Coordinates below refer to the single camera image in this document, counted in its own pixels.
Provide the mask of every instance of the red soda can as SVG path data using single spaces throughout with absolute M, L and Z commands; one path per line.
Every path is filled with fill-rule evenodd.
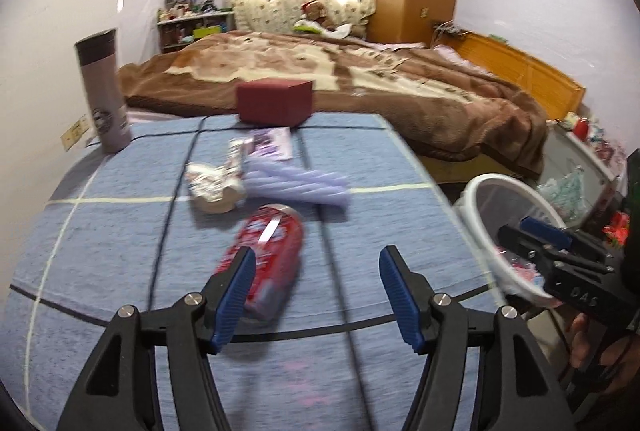
M 244 303 L 249 315 L 270 321 L 279 312 L 300 268 L 303 238 L 302 217 L 289 206 L 267 204 L 246 221 L 216 273 L 229 267 L 240 247 L 253 249 L 255 278 Z

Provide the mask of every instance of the electrical outlet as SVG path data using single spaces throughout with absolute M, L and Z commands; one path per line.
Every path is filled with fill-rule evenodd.
M 60 137 L 62 140 L 62 147 L 65 148 L 65 151 L 69 151 L 73 145 L 78 142 L 90 128 L 89 120 L 86 116 L 82 116 L 78 119 L 77 122 L 74 123 L 71 128 L 66 130 L 64 134 Z

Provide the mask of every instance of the red object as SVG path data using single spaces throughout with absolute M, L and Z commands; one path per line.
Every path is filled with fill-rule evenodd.
M 313 81 L 264 78 L 236 86 L 240 120 L 264 126 L 297 126 L 313 111 Z
M 615 248 L 621 249 L 625 246 L 626 239 L 629 235 L 629 215 L 620 211 L 616 212 L 609 225 L 607 225 L 602 232 L 609 238 Z
M 300 7 L 300 9 L 302 10 L 302 14 L 306 14 L 306 8 L 311 5 L 311 4 L 315 4 L 317 3 L 317 0 L 311 0 L 310 2 L 306 2 L 306 4 L 302 4 L 302 6 Z
M 607 166 L 611 162 L 611 158 L 615 150 L 611 147 L 610 143 L 606 140 L 603 140 L 600 145 L 596 148 L 596 155 L 598 158 L 602 160 Z
M 589 134 L 589 121 L 586 118 L 581 118 L 574 127 L 574 135 L 581 141 L 587 140 Z
M 303 238 L 302 218 L 294 209 L 281 204 L 262 206 L 246 221 L 216 273 L 229 267 L 240 247 L 251 247 L 257 267 L 244 308 L 255 318 L 269 321 L 296 278 Z

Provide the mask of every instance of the table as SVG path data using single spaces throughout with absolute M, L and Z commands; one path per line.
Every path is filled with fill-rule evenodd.
M 187 161 L 222 163 L 247 128 L 235 116 L 134 125 L 129 147 L 105 158 L 95 144 L 65 176 L 15 272 L 0 331 L 2 380 L 42 429 L 55 429 L 113 313 L 201 289 L 242 221 L 268 202 L 206 215 L 182 179 Z M 292 204 L 305 219 L 302 270 L 274 325 L 241 322 L 241 342 L 210 357 L 223 406 L 234 431 L 399 430 L 426 358 L 389 322 L 382 248 L 398 246 L 467 307 L 494 312 L 500 296 L 441 191 L 382 118 L 315 114 L 293 142 L 295 165 L 347 175 L 353 201 L 346 211 Z M 157 359 L 172 431 L 166 349 Z M 457 430 L 468 429 L 477 368 L 471 349 Z

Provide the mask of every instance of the wooden headboard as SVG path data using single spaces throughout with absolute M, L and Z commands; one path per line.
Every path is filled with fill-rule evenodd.
M 443 42 L 463 58 L 527 90 L 545 108 L 549 119 L 564 119 L 582 101 L 583 86 L 512 46 L 475 33 L 462 38 L 444 36 Z

